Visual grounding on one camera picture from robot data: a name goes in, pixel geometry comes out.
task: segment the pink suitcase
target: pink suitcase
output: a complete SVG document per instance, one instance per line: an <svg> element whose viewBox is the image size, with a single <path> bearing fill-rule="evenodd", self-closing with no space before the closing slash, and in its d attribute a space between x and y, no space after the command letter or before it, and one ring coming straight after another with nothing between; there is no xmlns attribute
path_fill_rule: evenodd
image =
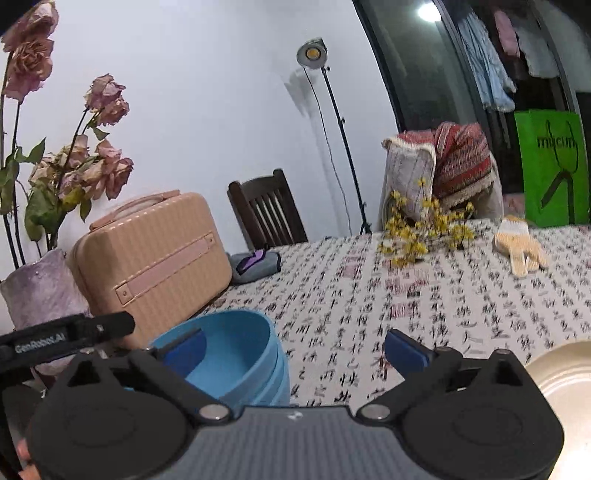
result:
<svg viewBox="0 0 591 480"><path fill-rule="evenodd" d="M178 190L134 200L91 224L70 265L94 315L134 316L135 331L121 342L130 349L190 318L232 278L205 199Z"/></svg>

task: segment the black ribbon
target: black ribbon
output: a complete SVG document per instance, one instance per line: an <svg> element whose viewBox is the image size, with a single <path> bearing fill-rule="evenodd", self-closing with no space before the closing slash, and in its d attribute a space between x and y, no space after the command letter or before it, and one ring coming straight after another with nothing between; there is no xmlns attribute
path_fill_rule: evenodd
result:
<svg viewBox="0 0 591 480"><path fill-rule="evenodd" d="M546 190L546 193L544 193L544 196L542 197L541 205L542 205L542 208L545 208L549 204L550 200L552 200L552 198L554 197L556 190L558 190L558 187L560 187L562 182L566 182L566 189L567 189L566 201L567 201L567 205L569 208L569 223L571 225L573 225L575 223L574 222L574 181L573 181L573 175L575 173L577 173L577 170L579 169L579 144L574 139L574 132L573 132L572 125L570 124L569 121L567 121L566 124L569 126L570 135L573 140L574 147L577 150L577 165L574 169L574 172L571 173L560 164L560 160L558 159L558 151L556 150L556 140L554 139L554 136L552 135L552 129L550 128L550 120L546 120L546 128L548 129L548 135L550 136L550 139L552 140L552 148L554 150L554 156L556 158L556 163L558 164L560 171L559 171L558 175L556 175L556 177L554 178L552 183L550 184L550 187L548 188L548 190Z"/></svg>

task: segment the chair backrest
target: chair backrest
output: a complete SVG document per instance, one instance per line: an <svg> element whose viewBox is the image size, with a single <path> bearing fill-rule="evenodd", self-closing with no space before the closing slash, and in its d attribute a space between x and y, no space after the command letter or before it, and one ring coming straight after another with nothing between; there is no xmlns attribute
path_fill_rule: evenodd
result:
<svg viewBox="0 0 591 480"><path fill-rule="evenodd" d="M233 181L228 192L254 248L308 241L283 170L272 177Z"/></svg>

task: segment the green shopping bag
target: green shopping bag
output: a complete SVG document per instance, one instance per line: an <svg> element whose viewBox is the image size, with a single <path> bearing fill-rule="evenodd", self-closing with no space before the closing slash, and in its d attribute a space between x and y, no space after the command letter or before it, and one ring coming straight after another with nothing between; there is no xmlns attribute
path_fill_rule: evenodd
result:
<svg viewBox="0 0 591 480"><path fill-rule="evenodd" d="M540 227L589 222L589 176L576 113L516 112L525 217Z"/></svg>

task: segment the lamp stand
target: lamp stand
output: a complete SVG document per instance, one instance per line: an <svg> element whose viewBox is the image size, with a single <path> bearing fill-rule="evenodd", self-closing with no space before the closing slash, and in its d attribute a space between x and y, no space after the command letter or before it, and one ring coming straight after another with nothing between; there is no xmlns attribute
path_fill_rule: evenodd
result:
<svg viewBox="0 0 591 480"><path fill-rule="evenodd" d="M322 76L324 77L324 81L326 82L326 87L329 90L330 100L332 100L333 107L335 109L335 115L336 115L337 122L339 123L340 134L343 137L343 143L345 144L345 151L347 152L347 158L349 159L349 167L351 168L351 175L353 176L353 183L355 184L355 190L357 191L357 199L359 200L359 211L361 212L361 220L362 220L361 230L360 230L359 234L362 235L363 233L371 233L371 225L368 223L368 220L365 216L365 207L367 206L367 204L364 203L363 199L361 198L361 191L359 190L359 182L357 181L357 174L355 173L355 166L353 165L353 158L351 157L349 143L347 142L347 135L345 134L345 127L343 126L345 124L345 119L340 116L339 109L336 106L335 96L333 94L332 88L330 87L328 75L326 74L326 72L328 70L330 70L330 67L328 67L328 68L322 67L321 70L322 70Z"/></svg>

